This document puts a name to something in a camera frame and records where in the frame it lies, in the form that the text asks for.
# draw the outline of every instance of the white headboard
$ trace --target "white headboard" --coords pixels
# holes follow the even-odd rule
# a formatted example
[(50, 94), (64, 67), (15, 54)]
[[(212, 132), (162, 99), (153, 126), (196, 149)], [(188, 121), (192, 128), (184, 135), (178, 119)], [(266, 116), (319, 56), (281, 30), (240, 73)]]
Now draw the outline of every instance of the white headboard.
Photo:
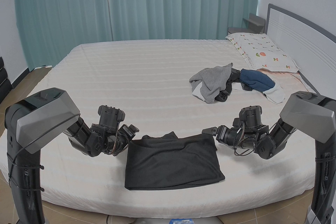
[(318, 93), (336, 99), (336, 36), (283, 8), (268, 5), (265, 33), (300, 67)]

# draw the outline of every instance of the white bed sheet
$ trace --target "white bed sheet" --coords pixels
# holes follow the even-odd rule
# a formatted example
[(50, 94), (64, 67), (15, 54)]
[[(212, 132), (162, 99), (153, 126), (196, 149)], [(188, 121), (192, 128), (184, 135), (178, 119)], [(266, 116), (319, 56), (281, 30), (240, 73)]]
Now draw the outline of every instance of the white bed sheet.
[[(191, 95), (189, 78), (205, 67), (233, 62), (248, 68), (239, 52), (223, 40), (144, 40), (84, 44), (74, 48), (35, 87), (66, 90), (87, 125), (97, 123), (101, 104), (126, 113), (125, 124), (143, 135), (178, 137), (232, 125), (241, 108), (261, 105), (264, 124), (273, 125), (291, 93), (305, 90), (288, 73), (272, 74), (286, 93), (273, 104), (257, 91), (233, 91), (225, 103), (206, 104)], [(0, 138), (0, 169), (7, 178), (6, 131)], [(91, 158), (73, 149), (65, 134), (41, 151), (42, 198), (75, 209), (127, 217), (198, 218), (255, 208), (287, 199), (314, 184), (314, 140), (297, 131), (270, 160), (256, 154), (236, 157), (218, 144), (226, 179), (181, 190), (129, 191), (124, 188), (127, 151)]]

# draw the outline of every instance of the blue sticker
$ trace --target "blue sticker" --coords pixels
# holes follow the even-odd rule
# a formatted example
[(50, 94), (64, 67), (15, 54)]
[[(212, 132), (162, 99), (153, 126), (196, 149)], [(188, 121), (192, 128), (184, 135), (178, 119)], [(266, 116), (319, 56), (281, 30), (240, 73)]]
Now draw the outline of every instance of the blue sticker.
[(191, 218), (172, 219), (169, 224), (195, 224)]

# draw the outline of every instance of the floor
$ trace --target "floor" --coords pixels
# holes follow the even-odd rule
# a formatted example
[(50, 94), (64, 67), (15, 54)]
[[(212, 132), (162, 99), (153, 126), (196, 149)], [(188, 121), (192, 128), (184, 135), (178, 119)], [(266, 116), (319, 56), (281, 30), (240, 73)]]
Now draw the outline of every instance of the floor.
[[(36, 84), (44, 78), (50, 68), (44, 67), (29, 73), (20, 84), (12, 90), (0, 104), (0, 136), (5, 127), (3, 124), (6, 107), (22, 100), (32, 91)], [(218, 216), (224, 224), (302, 224), (305, 221), (307, 208), (313, 198), (313, 190), (303, 194), (246, 211)], [(107, 215), (85, 212), (63, 206), (43, 202), (43, 210), (50, 224), (106, 224)], [(0, 224), (15, 224), (18, 219), (11, 189), (0, 173)], [(127, 217), (109, 217), (108, 224), (128, 224), (134, 219)]]

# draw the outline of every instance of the pillow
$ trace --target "pillow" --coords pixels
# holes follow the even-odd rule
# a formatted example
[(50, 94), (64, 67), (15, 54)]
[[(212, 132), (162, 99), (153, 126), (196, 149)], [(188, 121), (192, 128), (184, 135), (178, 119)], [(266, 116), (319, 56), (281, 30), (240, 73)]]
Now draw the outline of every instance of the pillow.
[(264, 33), (232, 33), (226, 37), (252, 70), (296, 73), (294, 60), (280, 50)]

